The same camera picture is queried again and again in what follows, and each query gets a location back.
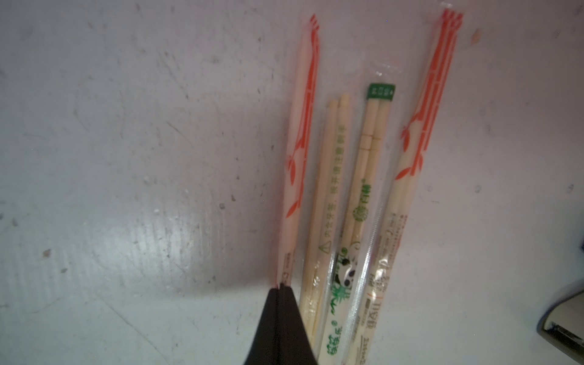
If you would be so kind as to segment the red print chopstick pack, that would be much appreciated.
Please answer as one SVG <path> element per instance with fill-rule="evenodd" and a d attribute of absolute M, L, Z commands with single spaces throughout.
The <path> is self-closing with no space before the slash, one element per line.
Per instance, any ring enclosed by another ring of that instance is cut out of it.
<path fill-rule="evenodd" d="M 379 224 L 376 252 L 370 259 L 354 330 L 343 364 L 365 364 L 389 286 L 392 268 L 405 231 L 419 177 L 424 166 L 436 115 L 447 83 L 464 13 L 447 5 L 439 21 L 431 57 L 425 67 L 418 103 L 401 132 L 401 150 L 383 219 Z"/>

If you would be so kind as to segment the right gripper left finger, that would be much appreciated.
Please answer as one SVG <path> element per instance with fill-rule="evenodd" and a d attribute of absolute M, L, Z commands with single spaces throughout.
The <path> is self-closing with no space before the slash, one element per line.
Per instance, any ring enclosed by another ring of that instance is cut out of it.
<path fill-rule="evenodd" d="M 266 298 L 259 324 L 245 365 L 278 364 L 278 289 L 272 288 Z"/>

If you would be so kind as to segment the panda print chopstick pack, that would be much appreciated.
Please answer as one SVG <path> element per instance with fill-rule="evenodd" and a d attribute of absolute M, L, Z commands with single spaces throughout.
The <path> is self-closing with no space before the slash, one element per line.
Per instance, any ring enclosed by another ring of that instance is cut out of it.
<path fill-rule="evenodd" d="M 394 96 L 393 84 L 372 83 L 367 90 L 367 104 L 357 159 L 319 350 L 320 364 L 334 364 L 339 358 L 343 328 L 348 318 L 350 299 L 357 278 L 363 223 L 369 214 L 369 200 Z"/>

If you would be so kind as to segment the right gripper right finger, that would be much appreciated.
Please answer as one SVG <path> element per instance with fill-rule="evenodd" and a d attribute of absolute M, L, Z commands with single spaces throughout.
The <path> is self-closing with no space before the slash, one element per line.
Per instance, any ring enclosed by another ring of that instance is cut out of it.
<path fill-rule="evenodd" d="M 279 288 L 279 363 L 317 364 L 291 287 Z"/>

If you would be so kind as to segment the green label chopstick pack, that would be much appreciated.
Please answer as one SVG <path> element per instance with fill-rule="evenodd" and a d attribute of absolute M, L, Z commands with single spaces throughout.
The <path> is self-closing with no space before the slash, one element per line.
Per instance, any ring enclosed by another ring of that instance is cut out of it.
<path fill-rule="evenodd" d="M 325 289 L 329 283 L 350 104 L 349 94 L 330 101 L 320 147 L 300 299 L 301 317 L 313 351 L 319 343 Z"/>

